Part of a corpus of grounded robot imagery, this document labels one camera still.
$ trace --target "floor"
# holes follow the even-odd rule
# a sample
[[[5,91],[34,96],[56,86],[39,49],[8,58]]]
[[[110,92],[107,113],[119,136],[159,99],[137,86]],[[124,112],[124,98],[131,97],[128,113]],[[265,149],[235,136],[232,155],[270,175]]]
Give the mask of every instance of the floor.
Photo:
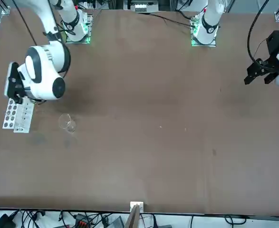
[[[0,217],[3,214],[10,215],[13,211],[0,211]],[[63,226],[62,221],[58,221],[60,212],[52,211],[46,212],[45,216],[39,216],[36,223],[40,228],[55,228]],[[109,224],[117,219],[119,216],[122,217],[122,221],[126,223],[128,214],[113,214],[109,216]],[[19,212],[15,218],[14,222],[16,227],[21,227],[21,218],[22,212]],[[165,226],[171,225],[173,228],[189,228],[191,223],[191,216],[173,216],[173,215],[156,215],[155,216],[157,225]],[[142,219],[140,219],[139,228],[149,228],[153,226],[153,217],[149,214],[143,214],[144,223]],[[242,219],[234,219],[235,223],[242,222]],[[64,213],[64,222],[66,225],[73,226],[75,224],[75,220],[71,217],[67,212]],[[24,223],[25,227],[32,226],[32,222],[29,226],[29,219]],[[102,228],[102,223],[98,224],[96,228]],[[193,228],[229,228],[229,225],[224,218],[211,218],[211,217],[194,217],[192,221]],[[267,220],[247,220],[244,225],[238,226],[239,228],[279,228],[279,221],[267,221]]]

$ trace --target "black cable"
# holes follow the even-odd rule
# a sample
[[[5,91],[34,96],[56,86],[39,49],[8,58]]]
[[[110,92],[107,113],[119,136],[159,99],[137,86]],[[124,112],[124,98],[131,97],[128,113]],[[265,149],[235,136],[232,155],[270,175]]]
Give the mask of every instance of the black cable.
[[[21,211],[21,209],[18,209],[16,211],[14,211],[13,213],[11,213],[9,218],[13,220],[19,211]]]
[[[191,222],[190,222],[190,228],[192,228],[193,218],[194,218],[194,216],[192,215]]]
[[[156,15],[156,14],[149,14],[149,15],[150,15],[150,16],[155,16],[155,17],[158,17],[158,18],[162,18],[162,19],[165,19],[165,20],[174,22],[174,23],[179,24],[179,25],[184,25],[184,26],[192,27],[192,28],[195,27],[194,25],[189,25],[189,24],[181,23],[181,22],[178,22],[178,21],[176,21],[176,20],[172,20],[172,19],[169,19],[169,18],[165,18],[165,17],[163,17],[163,16],[159,16],[159,15]]]
[[[193,2],[193,0],[187,0],[187,1],[179,8],[179,10],[181,10],[188,2],[189,2],[189,5],[188,5],[188,6],[190,6],[191,3]]]
[[[3,1],[3,0],[0,0],[2,3],[3,3],[3,5],[6,7],[6,8],[8,8],[8,6],[6,5],[6,3]]]
[[[152,216],[153,216],[153,228],[158,228],[156,217],[154,214],[152,214]]]
[[[182,11],[177,10],[176,12],[179,12],[184,18],[191,20],[192,17],[187,17]]]
[[[77,5],[78,8],[80,8],[81,10],[86,10],[86,8],[84,8],[82,5]]]
[[[256,55],[256,54],[257,54],[257,52],[258,52],[258,49],[259,49],[260,45],[261,45],[261,44],[262,44],[265,40],[267,40],[267,38],[266,38],[266,39],[264,39],[264,40],[262,40],[262,41],[260,42],[260,44],[258,45],[258,48],[257,48],[257,50],[255,51],[255,53],[254,53],[253,57],[255,57],[255,55]]]
[[[70,214],[73,218],[75,218],[74,215],[70,211],[68,211],[68,214]]]
[[[203,10],[207,8],[207,6],[208,6],[208,5],[206,5],[206,6],[201,10],[201,12],[203,12]],[[201,12],[200,12],[200,13],[201,13]]]
[[[18,8],[18,6],[17,6],[17,4],[16,4],[15,0],[12,0],[12,2],[14,3],[15,7],[17,8],[17,11],[19,12],[20,17],[22,18],[23,23],[24,23],[24,25],[25,25],[25,27],[26,27],[27,31],[29,32],[29,34],[30,34],[30,36],[31,36],[31,38],[32,38],[32,40],[33,40],[33,42],[34,42],[35,46],[37,46],[37,42],[35,41],[35,38],[34,38],[33,34],[31,33],[31,31],[30,31],[30,29],[29,29],[29,26],[27,25],[27,23],[26,23],[26,21],[25,21],[25,19],[24,19],[23,15],[22,15],[22,13],[21,13],[20,9]]]
[[[143,215],[142,215],[142,214],[140,214],[140,216],[141,216],[141,219],[143,220],[144,228],[146,228],[146,227],[145,227],[145,223],[144,223],[144,218],[143,218]]]
[[[113,214],[113,213],[110,213],[110,214],[106,215],[105,218],[109,217],[109,216],[112,215],[112,214]],[[101,219],[99,222],[97,222],[92,228],[96,227],[101,221],[102,221],[102,219]]]
[[[22,227],[22,228],[25,228],[24,223],[26,222],[27,217],[29,216],[29,215],[27,215],[27,216],[25,217],[25,219],[23,219],[23,218],[24,218],[25,212],[27,212],[27,211],[26,211],[26,210],[23,211],[23,213],[22,213],[22,218],[21,218],[21,221],[22,221],[22,226],[21,226],[21,227]]]
[[[97,224],[98,218],[99,218],[99,214],[97,214],[95,217],[92,218],[91,224],[92,224],[93,226]]]
[[[63,222],[63,225],[65,228],[69,228],[66,224],[65,224],[65,221],[64,221],[64,218],[63,218],[63,211],[60,212],[61,214],[61,219],[62,219],[62,222]]]
[[[260,68],[262,68],[264,70],[269,71],[270,73],[276,73],[277,72],[276,69],[271,68],[271,67],[266,67],[266,66],[263,66],[260,63],[258,63],[257,60],[254,59],[254,57],[252,56],[251,51],[250,51],[250,36],[251,36],[252,29],[253,29],[255,23],[257,22],[260,14],[262,13],[263,9],[265,8],[265,6],[267,5],[268,2],[269,2],[269,0],[266,0],[264,2],[264,4],[262,5],[261,9],[258,11],[257,15],[255,16],[255,18],[254,18],[254,20],[253,20],[253,22],[252,22],[252,24],[250,26],[250,29],[249,29],[249,32],[248,32],[248,38],[247,38],[247,50],[248,50],[249,57],[252,59],[252,61],[256,65],[258,65]]]
[[[27,214],[29,215],[29,217],[31,218],[31,220],[33,220],[33,222],[35,223],[36,228],[40,228],[40,227],[38,226],[38,224],[36,223],[36,221],[34,220],[34,218],[33,218],[32,211],[30,211],[29,213],[27,212]]]
[[[59,28],[61,28],[61,30],[59,30],[59,32],[67,32],[67,33],[69,33],[69,34],[71,34],[71,35],[76,35],[76,33],[75,33],[74,31],[72,31],[72,30],[64,29],[64,28],[61,27],[59,24],[57,24],[57,26],[58,26]]]
[[[232,228],[233,228],[234,225],[244,225],[244,224],[247,222],[247,218],[244,218],[244,221],[243,221],[243,222],[234,222],[233,219],[232,219],[232,217],[231,217],[230,215],[225,215],[225,216],[224,216],[224,219],[225,219],[225,221],[226,221],[229,225],[231,225]]]
[[[4,10],[5,11],[5,9],[3,8],[3,6],[0,4],[0,6],[1,6],[1,8],[2,8],[2,10]]]

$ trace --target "table surface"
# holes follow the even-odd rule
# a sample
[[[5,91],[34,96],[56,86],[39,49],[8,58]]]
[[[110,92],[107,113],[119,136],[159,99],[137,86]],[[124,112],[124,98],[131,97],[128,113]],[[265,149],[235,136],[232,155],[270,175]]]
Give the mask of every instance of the table surface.
[[[36,15],[22,9],[39,44]],[[187,22],[175,12],[163,16]],[[279,87],[245,86],[253,14],[224,14],[217,47],[189,29],[104,10],[90,45],[69,45],[67,90],[35,108],[29,134],[1,128],[9,62],[33,42],[17,11],[0,24],[0,207],[279,215]],[[279,29],[260,16],[251,49]],[[263,43],[257,57],[267,57]],[[62,113],[74,134],[58,127]]]

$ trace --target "metal bracket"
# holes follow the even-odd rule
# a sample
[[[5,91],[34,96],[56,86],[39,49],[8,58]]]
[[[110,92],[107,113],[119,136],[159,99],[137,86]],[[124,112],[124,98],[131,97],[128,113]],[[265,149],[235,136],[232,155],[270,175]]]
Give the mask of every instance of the metal bracket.
[[[274,18],[276,19],[276,22],[279,22],[279,16],[277,16],[277,12],[274,12]]]
[[[89,44],[91,42],[91,36],[92,36],[92,27],[93,27],[93,15],[87,14],[87,17],[85,17],[85,21],[82,24],[82,27],[85,31],[88,31],[87,35],[83,37],[80,41],[72,41],[67,37],[67,44]]]
[[[139,215],[144,211],[144,202],[130,202],[130,215],[125,223],[125,228],[138,228]]]
[[[138,205],[139,209],[140,209],[140,213],[144,212],[144,202],[135,202],[135,201],[131,201],[130,202],[130,211],[132,211],[133,207]]]
[[[9,15],[10,14],[10,6],[8,6],[5,10],[2,10],[2,15]]]

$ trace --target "cable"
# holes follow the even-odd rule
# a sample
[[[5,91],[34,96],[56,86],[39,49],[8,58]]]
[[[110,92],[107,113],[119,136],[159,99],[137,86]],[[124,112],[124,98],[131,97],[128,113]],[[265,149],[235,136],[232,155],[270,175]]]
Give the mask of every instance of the cable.
[[[159,16],[159,15],[156,15],[156,14],[148,14],[148,15],[150,15],[150,16],[155,16],[155,17],[158,17],[158,18],[162,18],[162,19],[165,19],[165,20],[174,22],[174,23],[179,24],[179,25],[184,25],[184,26],[191,27],[191,28],[194,28],[194,27],[195,27],[194,25],[189,25],[189,24],[181,23],[181,22],[178,22],[178,21],[176,21],[176,20],[172,20],[172,19],[169,19],[169,18],[165,18],[165,17],[163,17],[163,16]]]
[[[78,8],[81,9],[81,10],[86,10],[86,8],[84,8],[82,5],[79,5],[79,4],[78,4],[77,6],[78,6]]]
[[[244,221],[243,221],[243,222],[237,222],[237,223],[235,223],[230,215],[225,215],[225,216],[224,216],[224,219],[225,219],[225,221],[226,221],[229,225],[231,225],[232,228],[233,228],[234,225],[244,225],[244,224],[247,222],[247,218],[244,218]]]
[[[201,10],[201,12],[203,12],[203,10],[207,8],[207,6],[208,6],[208,5],[206,5],[206,6]],[[201,13],[201,12],[200,12],[200,13]]]
[[[34,220],[34,217],[33,217],[33,215],[32,215],[32,211],[30,211],[29,213],[27,212],[27,214],[29,215],[29,217],[31,218],[31,220],[33,220],[33,222],[35,223],[36,228],[39,228],[38,224],[37,224],[36,221]]]
[[[23,23],[24,23],[24,25],[25,25],[25,27],[26,27],[27,31],[29,32],[29,34],[30,34],[30,36],[31,36],[31,38],[32,38],[32,40],[33,40],[33,42],[34,42],[35,46],[37,46],[37,42],[35,41],[35,38],[34,38],[33,34],[31,33],[31,31],[30,31],[30,29],[29,29],[29,26],[27,25],[27,23],[26,23],[26,21],[25,21],[25,19],[24,19],[23,15],[22,15],[22,13],[21,13],[20,9],[18,8],[18,6],[17,6],[17,4],[16,4],[15,0],[12,0],[12,2],[14,3],[15,7],[17,8],[17,11],[19,12],[20,17],[22,18]]]
[[[106,215],[104,218],[109,217],[110,215],[112,215],[113,213],[110,213],[108,215]],[[99,222],[97,222],[92,228],[96,227],[102,220],[100,220]]]
[[[152,214],[152,216],[153,216],[153,228],[158,228],[156,217],[154,214]]]
[[[251,36],[252,29],[253,29],[255,23],[257,22],[260,14],[262,13],[263,9],[265,8],[265,6],[267,5],[268,2],[269,2],[269,0],[266,0],[264,2],[264,4],[262,5],[261,9],[258,11],[257,15],[255,16],[255,18],[254,18],[254,20],[253,20],[253,22],[252,22],[252,24],[250,26],[250,29],[249,29],[249,32],[248,32],[248,38],[247,38],[247,50],[248,50],[249,57],[252,59],[252,61],[256,65],[258,65],[260,68],[262,68],[264,70],[269,71],[270,73],[276,73],[277,72],[276,69],[270,68],[270,67],[266,67],[266,66],[263,66],[260,63],[258,63],[257,60],[254,59],[254,57],[252,56],[251,51],[250,51],[250,36]]]
[[[265,40],[267,40],[267,38],[264,39],[264,40],[262,40],[262,41],[260,42],[260,44],[258,45],[258,48],[257,48],[257,50],[255,51],[253,57],[255,57],[256,53],[258,52],[258,49],[259,49],[260,45],[261,45]]]
[[[194,218],[194,216],[192,215],[191,222],[190,222],[190,228],[192,228],[193,218]]]
[[[65,224],[65,221],[64,221],[64,218],[63,218],[63,211],[60,212],[60,215],[61,215],[61,219],[62,219],[62,222],[63,222],[64,227],[65,227],[65,228],[70,228],[69,226],[67,226],[67,225]]]
[[[26,212],[26,211],[23,211],[23,213],[22,213],[22,218],[21,218],[22,225],[21,225],[21,228],[25,228],[24,222],[26,221],[27,217],[29,216],[29,215],[27,215],[27,216],[25,217],[25,219],[23,220],[25,212]]]
[[[75,218],[74,215],[70,211],[68,211],[68,214],[70,214],[73,218]]]
[[[140,219],[145,219],[145,218],[149,218],[149,217],[152,217],[152,215],[150,215],[150,216],[145,216],[145,217],[141,216]]]
[[[145,223],[144,223],[144,218],[143,218],[143,215],[142,215],[142,214],[140,214],[140,216],[141,216],[141,219],[143,220],[144,228],[146,228],[146,227],[145,227]]]
[[[179,10],[181,10],[188,2],[189,2],[189,5],[188,5],[188,6],[190,6],[191,3],[193,2],[193,0],[187,0],[187,1],[179,8]]]
[[[69,33],[69,34],[71,34],[71,35],[76,35],[76,33],[74,32],[74,31],[72,31],[72,30],[69,30],[69,29],[64,29],[63,27],[61,27],[59,24],[57,24],[57,26],[59,27],[59,28],[61,28],[61,30],[59,30],[59,32],[67,32],[67,33]]]
[[[93,226],[97,224],[98,218],[99,218],[99,214],[97,214],[95,217],[92,218],[91,224],[92,224]]]
[[[179,12],[184,18],[191,20],[192,17],[187,17],[183,12],[181,12],[180,10],[177,10],[176,12]]]

